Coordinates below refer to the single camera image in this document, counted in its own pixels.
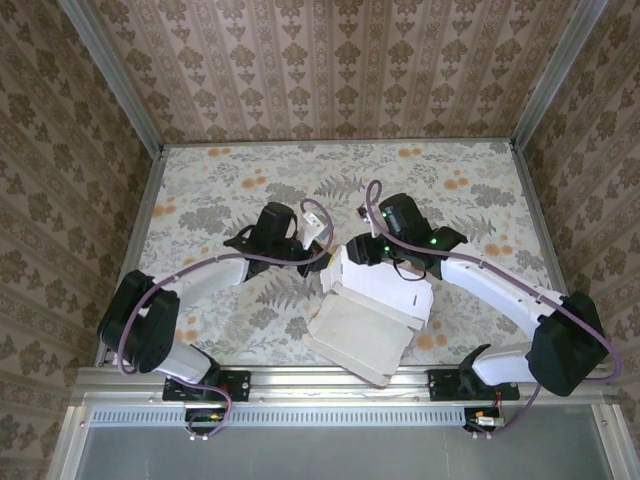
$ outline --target table surface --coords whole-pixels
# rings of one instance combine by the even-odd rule
[[[356,208],[372,179],[381,199],[411,195],[431,225],[448,225],[479,250],[550,287],[530,212],[506,142],[361,142],[230,147],[172,147],[140,261],[163,277],[222,248],[255,223],[268,201],[319,200],[345,243],[367,231]],[[483,343],[506,345],[524,334],[466,291],[428,277],[434,305],[402,364],[458,363]],[[223,364],[326,364],[301,341],[324,295],[318,275],[270,268],[251,281],[191,305],[176,336]]]

